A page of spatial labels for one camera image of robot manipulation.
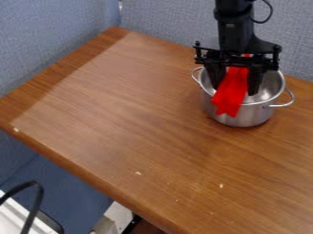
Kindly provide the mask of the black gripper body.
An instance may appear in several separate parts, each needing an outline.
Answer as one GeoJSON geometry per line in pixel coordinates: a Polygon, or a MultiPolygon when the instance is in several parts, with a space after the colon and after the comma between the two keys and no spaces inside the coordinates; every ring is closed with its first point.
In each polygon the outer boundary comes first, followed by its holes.
{"type": "Polygon", "coordinates": [[[220,48],[205,48],[197,41],[194,60],[206,67],[240,67],[260,71],[279,70],[281,45],[259,38],[253,21],[219,23],[220,48]]]}

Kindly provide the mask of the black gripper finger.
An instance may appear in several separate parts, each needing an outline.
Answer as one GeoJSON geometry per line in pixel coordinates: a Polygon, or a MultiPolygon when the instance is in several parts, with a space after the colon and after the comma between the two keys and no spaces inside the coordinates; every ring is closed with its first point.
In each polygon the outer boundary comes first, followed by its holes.
{"type": "Polygon", "coordinates": [[[259,93],[263,80],[264,80],[264,68],[252,67],[249,69],[249,96],[253,96],[259,93]]]}
{"type": "Polygon", "coordinates": [[[208,63],[206,72],[212,81],[213,88],[217,89],[227,74],[227,67],[223,64],[208,63]]]}

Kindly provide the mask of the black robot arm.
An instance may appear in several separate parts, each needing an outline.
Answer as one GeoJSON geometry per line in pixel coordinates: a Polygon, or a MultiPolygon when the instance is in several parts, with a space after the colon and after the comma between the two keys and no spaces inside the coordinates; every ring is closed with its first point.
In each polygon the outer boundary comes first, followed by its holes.
{"type": "Polygon", "coordinates": [[[220,48],[204,48],[201,42],[194,44],[197,64],[204,64],[215,88],[219,88],[227,75],[227,68],[248,70],[249,96],[259,93],[264,74],[279,70],[283,47],[260,39],[255,25],[264,24],[273,15],[273,6],[268,0],[271,13],[261,21],[255,18],[256,0],[216,0],[215,17],[219,21],[220,48]]]}

